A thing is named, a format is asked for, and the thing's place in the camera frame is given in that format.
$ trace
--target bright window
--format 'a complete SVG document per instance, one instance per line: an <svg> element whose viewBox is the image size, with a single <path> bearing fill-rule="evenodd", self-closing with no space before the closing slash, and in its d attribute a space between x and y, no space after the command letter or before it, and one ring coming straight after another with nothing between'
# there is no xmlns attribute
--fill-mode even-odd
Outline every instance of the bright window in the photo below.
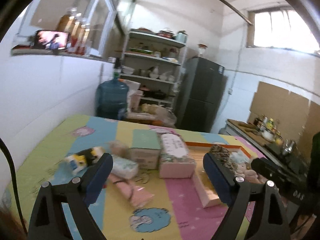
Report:
<svg viewBox="0 0 320 240"><path fill-rule="evenodd" d="M294 49L307 53L319 51L310 29L293 9L254 13L253 46Z"/></svg>

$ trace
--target silver bolt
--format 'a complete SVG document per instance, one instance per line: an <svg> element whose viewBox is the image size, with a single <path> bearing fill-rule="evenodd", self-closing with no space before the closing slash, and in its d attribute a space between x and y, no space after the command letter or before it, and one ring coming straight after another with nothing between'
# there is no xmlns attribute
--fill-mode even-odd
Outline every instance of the silver bolt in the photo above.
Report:
<svg viewBox="0 0 320 240"><path fill-rule="evenodd" d="M44 183L42 183L42 187L48 187L49 186L49 182L45 181Z"/></svg>
<svg viewBox="0 0 320 240"><path fill-rule="evenodd" d="M80 180L81 180L81 179L80 179L79 177L75 177L75 178L72 179L72 183L73 183L73 184L77 184L77 183L80 182Z"/></svg>
<svg viewBox="0 0 320 240"><path fill-rule="evenodd" d="M237 182L244 182L244 178L241 176L236 176L236 181Z"/></svg>
<svg viewBox="0 0 320 240"><path fill-rule="evenodd" d="M267 181L267 185L268 185L269 187L273 187L273 186L275 185L275 183L274 183L272 180L268 180L268 181Z"/></svg>

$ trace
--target blue gripper pad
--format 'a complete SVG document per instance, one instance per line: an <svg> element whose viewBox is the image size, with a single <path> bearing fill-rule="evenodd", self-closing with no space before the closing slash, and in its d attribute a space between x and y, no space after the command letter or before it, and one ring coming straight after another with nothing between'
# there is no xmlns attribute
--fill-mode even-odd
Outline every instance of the blue gripper pad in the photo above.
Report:
<svg viewBox="0 0 320 240"><path fill-rule="evenodd" d="M109 153L104 153L99 161L88 168L82 176L81 193L87 206L97 201L97 198L113 168L113 159Z"/></svg>
<svg viewBox="0 0 320 240"><path fill-rule="evenodd" d="M224 167L211 153L204 155L203 168L220 200L230 206L233 202L232 191L235 186L232 172Z"/></svg>

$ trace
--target pink pouch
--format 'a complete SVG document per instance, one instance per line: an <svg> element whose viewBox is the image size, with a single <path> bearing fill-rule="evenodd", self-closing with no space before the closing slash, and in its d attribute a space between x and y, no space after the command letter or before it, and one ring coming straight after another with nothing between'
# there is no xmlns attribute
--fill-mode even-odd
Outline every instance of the pink pouch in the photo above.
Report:
<svg viewBox="0 0 320 240"><path fill-rule="evenodd" d="M130 201L134 208L142 208L154 196L144 187L135 185L132 180L121 179L112 173L109 175L108 179L117 186L122 195L124 195L124 197Z"/></svg>

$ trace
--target refrigerator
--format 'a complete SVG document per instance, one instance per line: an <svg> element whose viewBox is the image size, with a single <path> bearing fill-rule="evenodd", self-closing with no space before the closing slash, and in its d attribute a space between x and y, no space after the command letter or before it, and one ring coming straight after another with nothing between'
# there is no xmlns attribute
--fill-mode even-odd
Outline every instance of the refrigerator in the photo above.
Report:
<svg viewBox="0 0 320 240"><path fill-rule="evenodd" d="M210 132L223 92L224 67L202 57L185 64L174 108L178 129Z"/></svg>

